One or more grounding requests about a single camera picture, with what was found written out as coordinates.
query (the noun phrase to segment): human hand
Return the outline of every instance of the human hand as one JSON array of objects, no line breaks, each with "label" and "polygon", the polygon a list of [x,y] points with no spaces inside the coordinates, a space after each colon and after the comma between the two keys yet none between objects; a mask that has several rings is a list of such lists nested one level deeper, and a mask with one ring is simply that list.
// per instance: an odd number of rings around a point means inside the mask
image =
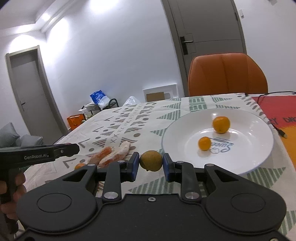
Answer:
[{"label": "human hand", "polygon": [[[25,181],[26,181],[26,178],[23,173],[17,174],[15,177],[15,184],[17,186],[17,190],[13,194],[12,200],[10,202],[0,205],[1,211],[5,213],[9,219],[18,220],[18,217],[16,214],[17,201],[22,195],[24,195],[27,192],[25,186],[23,185]],[[6,182],[0,181],[0,194],[4,194],[6,192],[7,192]]]}]

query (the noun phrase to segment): chair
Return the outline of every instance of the chair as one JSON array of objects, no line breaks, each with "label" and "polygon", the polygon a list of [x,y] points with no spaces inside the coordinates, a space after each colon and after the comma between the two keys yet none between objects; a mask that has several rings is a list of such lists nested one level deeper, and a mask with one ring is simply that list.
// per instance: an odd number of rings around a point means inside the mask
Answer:
[{"label": "chair", "polygon": [[189,96],[225,93],[268,93],[260,67],[246,54],[222,53],[195,57],[188,75]]}]

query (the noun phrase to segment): plastic bag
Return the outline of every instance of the plastic bag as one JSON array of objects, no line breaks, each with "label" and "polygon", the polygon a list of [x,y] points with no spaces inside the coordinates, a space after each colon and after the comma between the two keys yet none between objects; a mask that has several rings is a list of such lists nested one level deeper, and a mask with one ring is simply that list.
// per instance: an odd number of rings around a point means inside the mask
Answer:
[{"label": "plastic bag", "polygon": [[141,102],[135,96],[131,96],[126,100],[126,102],[124,102],[123,106],[140,104],[140,103]]},{"label": "plastic bag", "polygon": [[91,111],[92,109],[96,108],[97,105],[94,102],[88,103],[86,105],[84,105],[84,108],[87,109],[87,111]]},{"label": "plastic bag", "polygon": [[93,102],[97,104],[101,109],[105,108],[110,101],[110,99],[101,90],[92,93],[90,97]]}]

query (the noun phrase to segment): door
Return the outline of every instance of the door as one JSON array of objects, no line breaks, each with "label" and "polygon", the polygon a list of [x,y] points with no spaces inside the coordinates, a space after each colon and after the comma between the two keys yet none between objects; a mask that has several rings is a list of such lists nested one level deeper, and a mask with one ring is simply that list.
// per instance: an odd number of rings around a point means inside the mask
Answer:
[{"label": "door", "polygon": [[41,84],[37,53],[10,57],[14,91],[21,104],[20,112],[31,135],[43,136],[45,145],[54,144],[62,132],[49,107]]},{"label": "door", "polygon": [[186,76],[182,76],[184,90],[187,91],[187,76],[194,57],[246,52],[237,10],[232,0],[163,0],[163,5],[180,69],[185,68]]}]

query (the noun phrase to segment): cushion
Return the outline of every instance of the cushion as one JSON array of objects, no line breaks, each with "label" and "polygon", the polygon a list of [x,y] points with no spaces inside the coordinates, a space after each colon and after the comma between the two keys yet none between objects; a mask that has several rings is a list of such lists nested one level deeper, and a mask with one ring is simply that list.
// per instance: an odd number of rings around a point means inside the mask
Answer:
[{"label": "cushion", "polygon": [[17,139],[15,140],[15,142],[13,143],[12,146],[20,146],[21,143],[22,143],[22,141],[21,141],[21,138],[19,137],[19,138],[17,138]]},{"label": "cushion", "polygon": [[24,135],[20,139],[20,146],[39,146],[43,143],[43,137]]},{"label": "cushion", "polygon": [[13,124],[10,122],[0,129],[0,148],[11,147],[20,136],[16,133]]}]

